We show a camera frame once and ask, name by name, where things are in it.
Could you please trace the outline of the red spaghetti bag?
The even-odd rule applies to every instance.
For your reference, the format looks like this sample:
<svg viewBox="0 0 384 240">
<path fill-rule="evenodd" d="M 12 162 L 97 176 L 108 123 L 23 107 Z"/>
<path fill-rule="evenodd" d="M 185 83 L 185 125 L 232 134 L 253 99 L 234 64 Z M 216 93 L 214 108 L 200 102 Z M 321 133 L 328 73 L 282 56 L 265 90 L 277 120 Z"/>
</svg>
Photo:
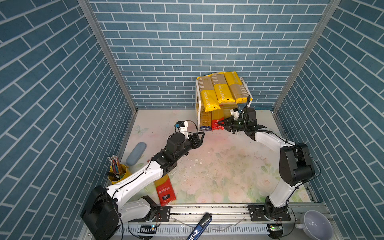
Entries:
<svg viewBox="0 0 384 240">
<path fill-rule="evenodd" d="M 215 130 L 224 130 L 224 127 L 219 125 L 219 121 L 224 120 L 224 111 L 223 110 L 215 110 L 212 111 L 212 117 L 211 117 L 211 125 L 212 125 L 212 131 Z"/>
<path fill-rule="evenodd" d="M 156 180 L 155 187 L 162 207 L 177 199 L 168 175 Z"/>
</svg>

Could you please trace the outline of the blue moli pasta bag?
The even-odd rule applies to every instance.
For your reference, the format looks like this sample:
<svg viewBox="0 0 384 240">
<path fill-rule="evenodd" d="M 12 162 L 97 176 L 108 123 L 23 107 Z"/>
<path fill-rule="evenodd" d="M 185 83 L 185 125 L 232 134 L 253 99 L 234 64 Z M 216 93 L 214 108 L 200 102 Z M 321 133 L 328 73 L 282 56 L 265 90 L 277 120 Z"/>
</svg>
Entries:
<svg viewBox="0 0 384 240">
<path fill-rule="evenodd" d="M 212 113 L 211 112 L 201 112 L 200 118 L 200 131 L 210 132 L 212 131 Z"/>
</svg>

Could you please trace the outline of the yellow pastatime bag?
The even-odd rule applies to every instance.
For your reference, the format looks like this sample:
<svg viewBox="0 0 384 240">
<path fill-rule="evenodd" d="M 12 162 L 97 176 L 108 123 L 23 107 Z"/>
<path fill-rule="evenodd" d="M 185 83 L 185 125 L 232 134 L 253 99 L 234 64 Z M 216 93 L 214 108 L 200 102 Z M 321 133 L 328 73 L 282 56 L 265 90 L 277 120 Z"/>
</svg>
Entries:
<svg viewBox="0 0 384 240">
<path fill-rule="evenodd" d="M 205 112 L 212 112 L 220 110 L 220 104 L 216 96 L 213 82 L 210 76 L 204 76 L 198 78 L 199 92 L 202 97 L 202 103 L 204 104 Z"/>
<path fill-rule="evenodd" d="M 246 104 L 248 93 L 246 85 L 243 84 L 237 72 L 225 72 L 224 73 L 227 84 L 237 104 Z"/>
<path fill-rule="evenodd" d="M 211 80 L 214 86 L 219 104 L 234 103 L 235 99 L 223 74 L 212 74 Z"/>
</svg>

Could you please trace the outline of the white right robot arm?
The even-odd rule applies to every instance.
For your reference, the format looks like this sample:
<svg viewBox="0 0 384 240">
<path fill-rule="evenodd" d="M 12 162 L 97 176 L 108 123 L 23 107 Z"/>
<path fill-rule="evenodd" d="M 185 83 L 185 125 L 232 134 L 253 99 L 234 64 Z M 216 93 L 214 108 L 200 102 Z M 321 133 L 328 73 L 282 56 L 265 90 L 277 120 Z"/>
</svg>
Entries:
<svg viewBox="0 0 384 240">
<path fill-rule="evenodd" d="M 267 127 L 258 124 L 256 111 L 245 107 L 233 110 L 229 118 L 218 121 L 226 131 L 244 132 L 252 140 L 261 143 L 280 154 L 280 180 L 274 191 L 266 197 L 264 215 L 270 220 L 281 220 L 289 216 L 288 204 L 294 192 L 315 177 L 314 161 L 304 143 L 286 140 Z"/>
</svg>

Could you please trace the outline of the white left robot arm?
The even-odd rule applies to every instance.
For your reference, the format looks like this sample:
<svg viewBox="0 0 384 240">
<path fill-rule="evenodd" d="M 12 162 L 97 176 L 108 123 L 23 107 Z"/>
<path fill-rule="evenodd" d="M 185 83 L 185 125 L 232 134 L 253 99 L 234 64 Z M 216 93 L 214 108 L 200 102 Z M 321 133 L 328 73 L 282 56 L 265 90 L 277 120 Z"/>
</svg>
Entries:
<svg viewBox="0 0 384 240">
<path fill-rule="evenodd" d="M 109 240 L 125 222 L 146 218 L 157 205 L 149 197 L 129 200 L 147 185 L 170 173 L 177 161 L 190 150 L 199 148 L 205 133 L 173 133 L 164 149 L 155 154 L 140 170 L 106 188 L 96 186 L 80 213 L 81 219 L 96 240 Z"/>
</svg>

